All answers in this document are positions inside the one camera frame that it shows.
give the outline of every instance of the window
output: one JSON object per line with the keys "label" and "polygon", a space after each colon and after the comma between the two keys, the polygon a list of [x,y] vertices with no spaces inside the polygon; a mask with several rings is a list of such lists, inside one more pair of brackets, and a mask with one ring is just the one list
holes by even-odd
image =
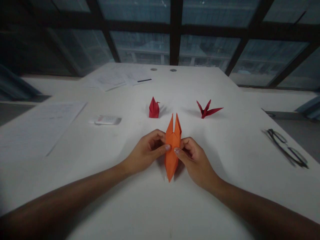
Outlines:
{"label": "window", "polygon": [[319,12],[319,0],[2,0],[0,64],[73,77],[109,62],[219,67],[242,87],[320,91]]}
{"label": "window", "polygon": [[320,24],[320,2],[313,0],[275,0],[264,21]]}
{"label": "window", "polygon": [[320,48],[313,52],[279,85],[280,88],[316,90],[320,87]]}
{"label": "window", "polygon": [[219,67],[225,71],[240,39],[182,35],[179,65]]}
{"label": "window", "polygon": [[250,40],[230,78],[238,85],[266,86],[308,44]]}
{"label": "window", "polygon": [[1,61],[14,72],[70,76],[70,72],[50,51],[31,27],[9,25],[1,35]]}
{"label": "window", "polygon": [[247,27],[259,0],[184,0],[182,24]]}
{"label": "window", "polygon": [[49,11],[90,12],[86,0],[31,0],[33,5]]}
{"label": "window", "polygon": [[121,62],[169,65],[169,34],[112,31],[111,36]]}
{"label": "window", "polygon": [[170,23],[170,0],[99,0],[108,20]]}
{"label": "window", "polygon": [[114,62],[99,30],[48,29],[65,56],[85,76],[107,62]]}

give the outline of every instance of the red origami crane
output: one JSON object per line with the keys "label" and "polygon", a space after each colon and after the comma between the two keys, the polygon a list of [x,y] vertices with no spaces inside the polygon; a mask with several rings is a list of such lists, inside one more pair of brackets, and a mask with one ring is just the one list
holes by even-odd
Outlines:
{"label": "red origami crane", "polygon": [[149,106],[149,117],[150,118],[159,118],[159,104],[160,102],[156,102],[154,97],[152,97],[150,106]]}
{"label": "red origami crane", "polygon": [[212,115],[212,114],[214,114],[214,113],[216,113],[216,112],[218,112],[219,110],[222,109],[222,108],[214,108],[214,109],[208,110],[209,106],[210,106],[210,103],[211,103],[211,99],[208,102],[206,108],[203,110],[201,105],[200,105],[200,103],[197,101],[197,104],[198,104],[198,106],[200,108],[200,111],[201,111],[201,115],[202,115],[201,118],[202,119],[205,118],[206,116],[210,116],[210,115]]}
{"label": "red origami crane", "polygon": [[171,148],[168,152],[166,152],[166,157],[164,159],[164,165],[166,166],[167,176],[169,182],[171,181],[174,172],[178,166],[178,157],[174,153],[174,148],[180,147],[181,141],[181,127],[178,118],[178,114],[176,115],[176,124],[173,131],[173,114],[166,132],[166,144],[170,144]]}

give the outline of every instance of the window frame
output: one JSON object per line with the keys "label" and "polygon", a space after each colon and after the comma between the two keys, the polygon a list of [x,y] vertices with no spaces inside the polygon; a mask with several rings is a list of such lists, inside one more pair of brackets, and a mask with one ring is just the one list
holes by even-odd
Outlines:
{"label": "window frame", "polygon": [[179,64],[179,51],[181,35],[198,35],[212,37],[240,38],[225,74],[230,75],[244,48],[250,39],[282,40],[307,42],[307,47],[300,52],[267,86],[258,87],[251,85],[239,85],[240,87],[274,89],[293,72],[306,58],[308,58],[320,46],[320,24],[277,23],[264,22],[267,12],[274,0],[261,0],[247,28],[218,27],[203,25],[182,25],[183,0],[171,0],[170,24],[157,22],[135,22],[106,20],[100,9],[98,0],[86,0],[90,12],[72,11],[48,11],[37,8],[29,0],[6,0],[14,2],[19,18],[4,15],[4,26],[7,24],[32,26],[43,38],[47,47],[54,52],[58,59],[66,66],[72,76],[80,77],[80,74],[64,56],[57,43],[47,33],[46,28],[64,29],[94,29],[101,30],[110,48],[115,62],[120,58],[111,38],[110,31],[129,31],[141,33],[165,33],[170,34],[170,65]]}

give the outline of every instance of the white table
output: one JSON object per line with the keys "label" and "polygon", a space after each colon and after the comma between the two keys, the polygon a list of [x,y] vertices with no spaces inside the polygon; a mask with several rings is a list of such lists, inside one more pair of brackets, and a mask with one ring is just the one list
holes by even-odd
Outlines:
{"label": "white table", "polygon": [[[166,131],[178,113],[182,137],[192,136],[216,172],[245,190],[275,201],[320,223],[320,165],[218,68],[155,66],[152,83],[109,92],[83,88],[82,82],[107,64],[48,100],[88,101],[50,155],[1,164],[3,213],[60,186],[123,160],[144,134]],[[159,119],[148,118],[152,97],[163,106]],[[201,119],[196,103],[224,107]],[[91,116],[122,117],[118,126],[93,126]],[[261,132],[273,128],[306,157],[310,169],[291,166]],[[197,187],[186,169],[170,184],[155,162],[119,184],[79,217],[70,239],[248,239],[248,226],[217,199]]]}

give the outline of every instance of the floor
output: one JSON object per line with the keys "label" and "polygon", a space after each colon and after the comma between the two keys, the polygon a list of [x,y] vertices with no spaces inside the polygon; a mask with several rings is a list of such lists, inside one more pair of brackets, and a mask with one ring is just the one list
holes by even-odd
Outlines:
{"label": "floor", "polygon": [[0,126],[6,124],[33,107],[34,105],[0,103]]}
{"label": "floor", "polygon": [[320,123],[301,120],[275,120],[320,164]]}

